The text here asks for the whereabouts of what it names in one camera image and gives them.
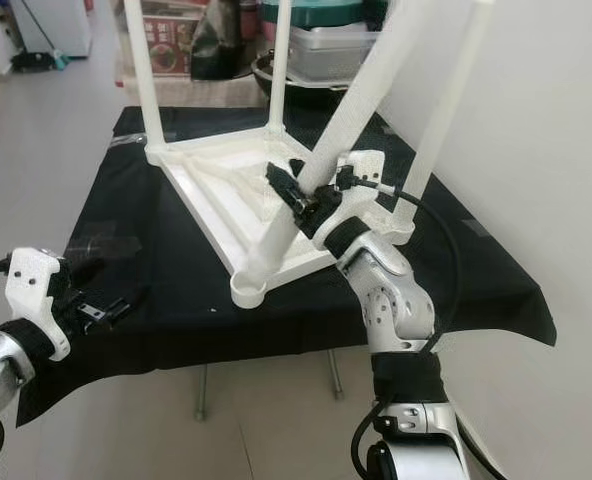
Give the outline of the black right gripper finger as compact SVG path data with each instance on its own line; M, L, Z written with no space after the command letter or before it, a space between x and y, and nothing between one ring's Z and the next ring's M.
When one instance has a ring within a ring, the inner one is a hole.
M310 197L302 191L299 182L290 170L283 169L278 164L268 163L267 169L265 169L265 178L267 178L268 186L276 192L279 200L290 207L295 218L301 218L309 209Z

